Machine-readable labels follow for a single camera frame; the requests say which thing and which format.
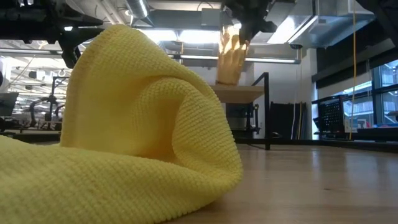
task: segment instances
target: wooden table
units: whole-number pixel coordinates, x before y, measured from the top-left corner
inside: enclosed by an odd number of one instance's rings
[[[244,178],[211,205],[171,223],[398,222],[398,155],[335,147],[239,146]]]
[[[263,86],[212,85],[222,103],[252,103],[264,94]]]

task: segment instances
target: ceiling pipe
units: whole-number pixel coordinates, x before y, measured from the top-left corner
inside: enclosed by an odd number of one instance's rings
[[[102,4],[101,0],[95,0],[99,9],[105,14],[106,18],[110,21],[110,23],[115,24],[116,21],[112,18],[111,14],[106,10],[105,6]]]
[[[103,2],[119,23],[126,24],[126,21],[124,21],[124,19],[120,16],[120,14],[117,12],[114,6],[109,2],[109,0],[103,0]]]
[[[154,26],[152,21],[149,18],[150,8],[148,2],[146,0],[125,0],[126,6],[129,9],[132,18],[131,25],[133,25],[135,20],[142,20],[148,23],[150,26]]]

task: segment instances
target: ceiling light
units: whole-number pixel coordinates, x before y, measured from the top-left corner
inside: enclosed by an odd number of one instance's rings
[[[267,63],[296,63],[292,59],[277,59],[277,58],[246,58],[246,62],[267,62]]]
[[[291,36],[294,34],[295,23],[292,17],[288,16],[285,21],[283,21],[276,32],[268,40],[268,44],[284,44]]]
[[[240,29],[240,28],[242,28],[242,23],[236,23],[236,24],[234,24],[234,28],[235,29]]]
[[[218,60],[216,56],[181,55],[181,59]]]
[[[293,35],[292,38],[288,40],[288,43],[292,43],[295,41],[298,37],[300,37],[304,31],[306,31],[315,21],[318,20],[318,16],[314,16],[305,26],[303,26],[296,34]]]
[[[48,93],[19,93],[20,96],[49,96]],[[66,93],[56,93],[54,96],[56,97],[61,97],[61,96],[66,96]]]
[[[146,36],[148,36],[155,43],[160,41],[173,41],[177,40],[177,35],[172,30],[141,30]]]
[[[184,30],[181,33],[179,41],[188,44],[218,43],[220,41],[220,32],[210,30]]]
[[[197,60],[218,60],[216,56],[200,56],[200,55],[179,55],[180,59],[197,59]],[[259,62],[259,63],[298,63],[293,59],[279,59],[279,58],[246,58],[245,62]]]
[[[2,54],[29,54],[29,55],[62,55],[61,50],[33,50],[33,49],[0,49]]]

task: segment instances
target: yellow towel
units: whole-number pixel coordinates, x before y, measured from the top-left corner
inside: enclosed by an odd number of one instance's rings
[[[0,137],[0,223],[159,223],[241,175],[211,88],[140,31],[112,26],[73,70],[60,146]]]

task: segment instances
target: black bracket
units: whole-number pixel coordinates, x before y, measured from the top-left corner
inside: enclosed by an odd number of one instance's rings
[[[25,44],[33,40],[49,44],[58,41],[68,68],[73,68],[80,57],[78,46],[103,31],[87,27],[102,24],[102,20],[72,9],[65,0],[35,0],[31,5],[16,0],[0,3],[0,39],[23,40]]]

